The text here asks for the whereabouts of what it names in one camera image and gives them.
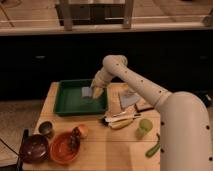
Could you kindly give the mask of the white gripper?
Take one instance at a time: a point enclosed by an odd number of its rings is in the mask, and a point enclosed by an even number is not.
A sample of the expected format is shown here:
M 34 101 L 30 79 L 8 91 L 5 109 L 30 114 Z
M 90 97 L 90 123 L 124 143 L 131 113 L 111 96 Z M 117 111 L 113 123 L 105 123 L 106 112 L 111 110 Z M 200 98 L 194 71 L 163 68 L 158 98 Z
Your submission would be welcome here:
M 99 98 L 103 93 L 102 88 L 105 88 L 110 82 L 111 76 L 107 72 L 98 71 L 91 83 L 91 86 L 94 87 L 92 92 L 92 98 Z

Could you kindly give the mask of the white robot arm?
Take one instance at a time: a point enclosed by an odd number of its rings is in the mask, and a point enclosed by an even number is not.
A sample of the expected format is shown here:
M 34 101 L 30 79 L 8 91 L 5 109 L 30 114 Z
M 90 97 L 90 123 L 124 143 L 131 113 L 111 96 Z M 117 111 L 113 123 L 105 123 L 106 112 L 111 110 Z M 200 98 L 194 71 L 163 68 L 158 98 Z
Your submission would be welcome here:
M 160 114 L 160 171 L 213 171 L 213 144 L 205 104 L 192 93 L 172 93 L 127 68 L 123 55 L 107 55 L 92 87 L 119 77 Z

